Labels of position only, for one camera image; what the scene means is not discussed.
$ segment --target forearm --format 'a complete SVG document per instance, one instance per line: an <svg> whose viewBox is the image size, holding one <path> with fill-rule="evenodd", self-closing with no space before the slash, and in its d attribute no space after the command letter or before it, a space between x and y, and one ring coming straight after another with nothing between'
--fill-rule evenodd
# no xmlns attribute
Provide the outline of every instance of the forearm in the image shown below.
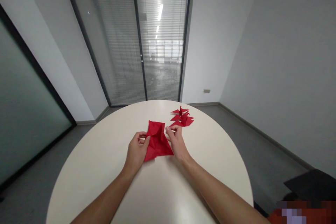
<svg viewBox="0 0 336 224"><path fill-rule="evenodd" d="M196 161L190 158L183 161L182 165L220 223L269 223L246 201L209 174Z"/></svg>
<svg viewBox="0 0 336 224"><path fill-rule="evenodd" d="M133 178L134 173L123 170L115 180L72 221L72 224L109 224Z"/></svg>

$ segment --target tabletop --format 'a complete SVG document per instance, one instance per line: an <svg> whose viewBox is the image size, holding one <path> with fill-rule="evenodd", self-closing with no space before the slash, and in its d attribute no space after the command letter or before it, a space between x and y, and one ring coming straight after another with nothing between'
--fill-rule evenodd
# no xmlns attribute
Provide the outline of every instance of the tabletop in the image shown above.
<svg viewBox="0 0 336 224"><path fill-rule="evenodd" d="M119 174L130 140L148 121L164 122L189 109L194 122L182 129L191 156L210 174L253 206L244 162L222 127L202 111L179 102L151 100L117 110L96 124L66 160L54 186L47 224L70 223ZM173 156L146 162L125 194L112 223L215 223L201 196Z"/></svg>

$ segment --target door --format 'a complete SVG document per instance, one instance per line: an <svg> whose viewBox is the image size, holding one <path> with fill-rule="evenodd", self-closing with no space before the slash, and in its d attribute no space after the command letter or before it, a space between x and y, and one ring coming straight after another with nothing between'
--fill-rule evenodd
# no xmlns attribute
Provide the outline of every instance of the door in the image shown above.
<svg viewBox="0 0 336 224"><path fill-rule="evenodd" d="M110 106L179 101L189 0L71 0Z"/></svg>

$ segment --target origami crane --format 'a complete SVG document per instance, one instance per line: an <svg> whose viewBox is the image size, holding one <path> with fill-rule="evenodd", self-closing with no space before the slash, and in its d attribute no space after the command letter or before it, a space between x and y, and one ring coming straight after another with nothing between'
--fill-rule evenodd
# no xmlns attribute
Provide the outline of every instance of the origami crane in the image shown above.
<svg viewBox="0 0 336 224"><path fill-rule="evenodd" d="M164 128L165 124L163 122L149 121L146 137L150 136L150 141L144 162L157 156L174 155L165 136Z"/></svg>
<svg viewBox="0 0 336 224"><path fill-rule="evenodd" d="M194 117L189 116L190 114L188 109L182 109L180 106L179 110L174 110L172 113L176 113L177 115L171 119L171 121L175 121L171 126L179 125L181 127L187 127L193 123L192 119L194 119Z"/></svg>

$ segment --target floor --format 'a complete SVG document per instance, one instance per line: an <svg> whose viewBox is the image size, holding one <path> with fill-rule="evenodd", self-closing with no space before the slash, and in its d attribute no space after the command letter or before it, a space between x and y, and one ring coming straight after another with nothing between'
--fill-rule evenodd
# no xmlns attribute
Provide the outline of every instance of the floor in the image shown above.
<svg viewBox="0 0 336 224"><path fill-rule="evenodd" d="M219 106L196 107L212 117L236 144L251 180L254 201L266 212L289 192L283 182L307 170ZM118 110L110 108L105 116ZM16 180L2 197L0 223L45 223L50 196L67 157L93 125L75 127Z"/></svg>

